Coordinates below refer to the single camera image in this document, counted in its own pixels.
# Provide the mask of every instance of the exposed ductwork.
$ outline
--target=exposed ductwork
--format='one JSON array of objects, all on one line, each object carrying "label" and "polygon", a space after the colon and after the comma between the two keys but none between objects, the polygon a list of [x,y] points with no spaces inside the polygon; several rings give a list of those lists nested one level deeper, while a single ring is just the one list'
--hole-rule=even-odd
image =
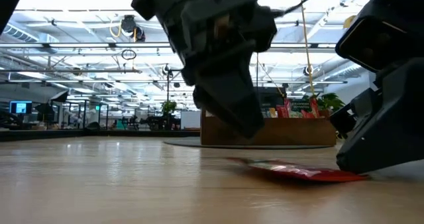
[{"label": "exposed ductwork", "polygon": [[38,42],[38,38],[23,31],[22,29],[8,23],[3,33],[8,34],[14,38],[17,38],[23,42]]}]

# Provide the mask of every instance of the wooden box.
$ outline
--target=wooden box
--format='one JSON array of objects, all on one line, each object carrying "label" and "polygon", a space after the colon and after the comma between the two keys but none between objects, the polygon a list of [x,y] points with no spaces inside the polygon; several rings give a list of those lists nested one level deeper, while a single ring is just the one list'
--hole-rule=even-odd
[{"label": "wooden box", "polygon": [[327,119],[265,118],[265,126],[247,140],[214,116],[201,116],[202,145],[336,145],[336,130]]}]

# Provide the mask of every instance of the table surface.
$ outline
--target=table surface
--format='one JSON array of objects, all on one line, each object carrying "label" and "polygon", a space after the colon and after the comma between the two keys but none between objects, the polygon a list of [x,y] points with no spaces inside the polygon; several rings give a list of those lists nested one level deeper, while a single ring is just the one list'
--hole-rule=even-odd
[{"label": "table surface", "polygon": [[265,180],[224,159],[336,168],[336,153],[186,148],[157,138],[2,142],[0,217],[5,224],[422,223],[424,183],[401,170],[370,181],[301,185]]}]

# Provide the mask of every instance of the green plant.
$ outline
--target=green plant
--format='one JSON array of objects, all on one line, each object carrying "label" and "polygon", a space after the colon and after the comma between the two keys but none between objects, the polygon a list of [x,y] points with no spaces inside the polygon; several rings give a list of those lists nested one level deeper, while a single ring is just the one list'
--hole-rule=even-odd
[{"label": "green plant", "polygon": [[302,99],[311,99],[312,97],[315,97],[317,100],[318,108],[321,110],[324,109],[330,109],[331,111],[337,111],[340,108],[345,106],[345,103],[340,100],[337,94],[335,93],[327,93],[322,96],[319,96],[320,93],[317,95],[312,95],[309,97],[308,95],[304,95]]},{"label": "green plant", "polygon": [[162,103],[162,114],[167,115],[171,114],[177,108],[177,103],[175,101],[164,101]]}]

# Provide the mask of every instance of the black cable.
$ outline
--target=black cable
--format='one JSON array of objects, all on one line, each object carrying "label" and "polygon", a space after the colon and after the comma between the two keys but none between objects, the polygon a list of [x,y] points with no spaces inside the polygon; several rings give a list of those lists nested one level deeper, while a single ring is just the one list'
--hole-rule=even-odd
[{"label": "black cable", "polygon": [[284,16],[284,15],[286,15],[288,13],[291,13],[294,10],[300,8],[306,1],[308,1],[308,0],[302,0],[297,5],[292,6],[292,7],[288,8],[288,9],[286,9],[284,11],[282,11],[282,10],[271,10],[271,13],[273,14],[274,18],[278,18],[278,17]]}]

